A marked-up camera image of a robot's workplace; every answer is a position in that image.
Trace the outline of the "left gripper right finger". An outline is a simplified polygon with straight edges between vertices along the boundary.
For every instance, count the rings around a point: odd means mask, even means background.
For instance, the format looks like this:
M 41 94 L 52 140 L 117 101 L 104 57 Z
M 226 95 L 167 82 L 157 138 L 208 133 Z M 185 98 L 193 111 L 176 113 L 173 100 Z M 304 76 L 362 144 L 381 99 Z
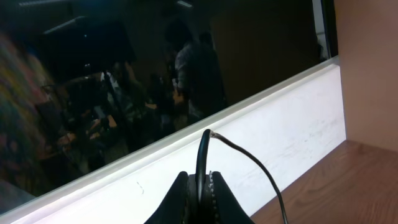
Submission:
M 254 224 L 240 206 L 220 172 L 210 174 L 210 185 L 215 223 Z

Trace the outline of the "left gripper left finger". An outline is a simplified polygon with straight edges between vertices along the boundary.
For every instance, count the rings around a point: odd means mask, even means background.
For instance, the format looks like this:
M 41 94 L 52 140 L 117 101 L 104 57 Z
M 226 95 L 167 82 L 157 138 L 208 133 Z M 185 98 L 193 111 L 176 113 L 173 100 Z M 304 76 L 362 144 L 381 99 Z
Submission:
M 145 224 L 181 224 L 185 216 L 187 184 L 188 174 L 182 171 Z

